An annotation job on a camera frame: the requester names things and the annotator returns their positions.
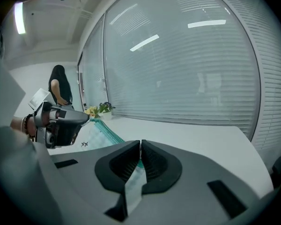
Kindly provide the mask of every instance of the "woman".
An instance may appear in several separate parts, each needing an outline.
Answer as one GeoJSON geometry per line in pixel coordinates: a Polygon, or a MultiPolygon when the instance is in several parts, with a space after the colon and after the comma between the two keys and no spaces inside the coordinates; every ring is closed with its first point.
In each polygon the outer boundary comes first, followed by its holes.
{"type": "Polygon", "coordinates": [[[63,66],[56,65],[53,68],[48,85],[49,92],[52,94],[56,104],[73,108],[71,87],[63,66]]]}

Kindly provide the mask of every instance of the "ceiling light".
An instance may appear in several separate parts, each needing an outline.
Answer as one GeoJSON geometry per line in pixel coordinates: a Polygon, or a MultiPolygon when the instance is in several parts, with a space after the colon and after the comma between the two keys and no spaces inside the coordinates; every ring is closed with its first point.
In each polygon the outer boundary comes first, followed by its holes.
{"type": "Polygon", "coordinates": [[[202,22],[193,22],[189,23],[188,28],[195,28],[201,26],[209,26],[209,25],[222,25],[225,24],[226,20],[211,20],[211,21],[202,21],[202,22]]]}
{"type": "Polygon", "coordinates": [[[15,4],[15,24],[19,34],[26,33],[23,20],[23,3],[15,4]]]}
{"type": "Polygon", "coordinates": [[[146,44],[148,44],[148,43],[150,43],[150,42],[152,42],[152,41],[154,41],[158,38],[159,38],[159,36],[157,34],[152,36],[152,37],[149,37],[145,41],[142,41],[141,43],[139,43],[136,46],[134,46],[133,48],[131,48],[130,51],[134,52],[135,50],[139,49],[140,47],[142,47],[142,46],[144,46],[144,45],[146,45],[146,44]]]}

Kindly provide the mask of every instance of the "black slot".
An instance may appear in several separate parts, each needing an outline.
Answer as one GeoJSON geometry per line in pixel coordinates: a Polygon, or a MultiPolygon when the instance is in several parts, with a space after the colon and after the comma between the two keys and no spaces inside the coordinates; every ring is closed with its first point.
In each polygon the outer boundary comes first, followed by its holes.
{"type": "Polygon", "coordinates": [[[115,207],[105,212],[106,215],[123,221],[127,216],[125,184],[134,172],[140,159],[140,141],[133,141],[104,157],[95,165],[95,174],[102,186],[120,194],[115,207]]]}
{"type": "Polygon", "coordinates": [[[62,167],[67,167],[73,164],[78,163],[75,159],[70,159],[70,160],[66,160],[66,161],[62,161],[62,162],[57,162],[54,163],[56,168],[62,168],[62,167]]]}
{"type": "Polygon", "coordinates": [[[142,194],[163,193],[169,190],[180,178],[182,164],[178,158],[152,145],[141,141],[141,160],[144,164],[147,184],[142,194]]]}
{"type": "Polygon", "coordinates": [[[207,185],[226,210],[230,218],[235,218],[246,210],[246,207],[222,181],[216,180],[208,182],[207,185]]]}

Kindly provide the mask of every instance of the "white blinds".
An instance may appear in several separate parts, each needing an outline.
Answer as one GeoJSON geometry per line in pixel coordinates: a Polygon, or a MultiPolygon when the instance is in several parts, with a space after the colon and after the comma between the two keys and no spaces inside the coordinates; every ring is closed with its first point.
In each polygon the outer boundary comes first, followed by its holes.
{"type": "Polygon", "coordinates": [[[281,26],[263,0],[227,0],[248,28],[259,55],[264,103],[252,144],[268,169],[281,155],[281,26]]]}
{"type": "Polygon", "coordinates": [[[103,20],[104,17],[99,20],[83,49],[83,85],[87,107],[99,106],[107,101],[102,54],[103,20]]]}
{"type": "Polygon", "coordinates": [[[238,126],[252,137],[257,63],[242,26],[220,0],[119,0],[104,29],[114,115],[238,126]]]}

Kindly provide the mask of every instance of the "glass wall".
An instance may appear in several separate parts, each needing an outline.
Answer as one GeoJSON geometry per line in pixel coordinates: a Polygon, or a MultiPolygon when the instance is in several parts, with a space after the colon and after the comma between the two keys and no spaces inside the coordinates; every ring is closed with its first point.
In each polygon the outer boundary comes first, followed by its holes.
{"type": "Polygon", "coordinates": [[[118,0],[106,12],[104,69],[114,115],[237,126],[252,137],[258,66],[221,0],[118,0]]]}
{"type": "Polygon", "coordinates": [[[99,106],[107,101],[103,68],[103,25],[104,16],[90,34],[83,49],[82,70],[87,107],[99,106]]]}

